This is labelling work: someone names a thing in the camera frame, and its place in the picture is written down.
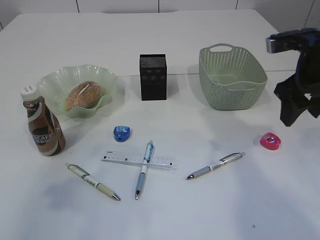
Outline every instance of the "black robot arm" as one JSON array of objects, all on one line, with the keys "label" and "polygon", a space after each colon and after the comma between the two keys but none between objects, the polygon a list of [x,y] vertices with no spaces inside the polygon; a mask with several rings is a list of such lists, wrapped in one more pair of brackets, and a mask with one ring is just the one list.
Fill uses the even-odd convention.
[{"label": "black robot arm", "polygon": [[320,31],[306,28],[273,34],[266,39],[266,46],[271,54],[300,52],[295,74],[278,83],[274,90],[281,100],[281,121],[290,127],[305,110],[317,118],[320,115]]}]

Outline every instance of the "green bowl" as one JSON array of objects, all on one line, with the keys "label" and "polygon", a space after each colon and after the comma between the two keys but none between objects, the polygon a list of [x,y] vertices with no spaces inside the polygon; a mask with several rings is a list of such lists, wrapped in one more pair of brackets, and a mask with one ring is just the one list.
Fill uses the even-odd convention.
[{"label": "green bowl", "polygon": [[[70,118],[88,118],[98,108],[106,105],[116,93],[117,76],[103,67],[90,64],[81,66],[66,66],[44,76],[37,88],[45,99],[48,108],[57,115],[67,115]],[[66,110],[66,99],[69,93],[85,81],[94,81],[101,86],[101,97],[97,104],[91,108],[76,106]]]}]

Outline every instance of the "blue pen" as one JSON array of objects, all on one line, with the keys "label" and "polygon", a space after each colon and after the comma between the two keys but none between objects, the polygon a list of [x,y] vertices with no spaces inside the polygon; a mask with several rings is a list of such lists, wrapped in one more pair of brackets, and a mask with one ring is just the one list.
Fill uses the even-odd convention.
[{"label": "blue pen", "polygon": [[146,175],[148,171],[148,163],[150,162],[152,155],[154,154],[155,147],[153,144],[153,141],[150,140],[148,144],[146,145],[144,158],[143,158],[143,165],[141,167],[141,171],[139,174],[138,182],[136,184],[135,188],[135,199],[137,200],[140,196],[140,193],[142,192],[142,189],[144,188]]}]

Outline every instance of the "pen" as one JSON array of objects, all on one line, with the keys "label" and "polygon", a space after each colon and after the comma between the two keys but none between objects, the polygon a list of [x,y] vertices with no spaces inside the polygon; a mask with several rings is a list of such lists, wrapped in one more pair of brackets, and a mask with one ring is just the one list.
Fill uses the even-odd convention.
[{"label": "pen", "polygon": [[216,170],[226,164],[232,163],[235,160],[242,158],[244,155],[245,155],[245,152],[232,153],[232,154],[220,159],[219,161],[215,162],[214,164],[211,164],[209,166],[205,166],[204,168],[201,168],[200,170],[191,173],[185,179],[191,180],[191,179],[195,179],[197,177],[200,177],[200,176],[207,174],[213,170]]},{"label": "pen", "polygon": [[108,187],[103,185],[102,183],[94,180],[89,173],[87,173],[85,170],[83,170],[78,165],[73,165],[66,163],[65,166],[73,172],[75,175],[77,175],[79,178],[85,180],[88,184],[98,189],[103,194],[107,195],[109,198],[112,198],[113,200],[120,201],[120,197],[112,190],[110,190]]},{"label": "pen", "polygon": [[135,188],[135,199],[136,200],[139,198],[140,193],[141,193],[142,189],[144,188],[146,174],[147,174],[147,170],[148,170],[148,166],[146,164],[150,162],[152,155],[154,154],[154,150],[155,150],[155,147],[154,147],[153,141],[150,140],[148,142],[148,144],[146,145],[146,149],[144,152],[144,158],[143,158],[143,165],[141,167],[138,182],[137,182],[136,188]]}]

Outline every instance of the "bread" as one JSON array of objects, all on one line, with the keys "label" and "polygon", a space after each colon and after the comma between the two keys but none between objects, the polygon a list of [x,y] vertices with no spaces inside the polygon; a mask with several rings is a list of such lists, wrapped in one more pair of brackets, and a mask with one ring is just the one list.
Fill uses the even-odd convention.
[{"label": "bread", "polygon": [[101,97],[101,87],[94,81],[85,81],[76,86],[65,100],[65,109],[69,111],[74,107],[90,108]]}]

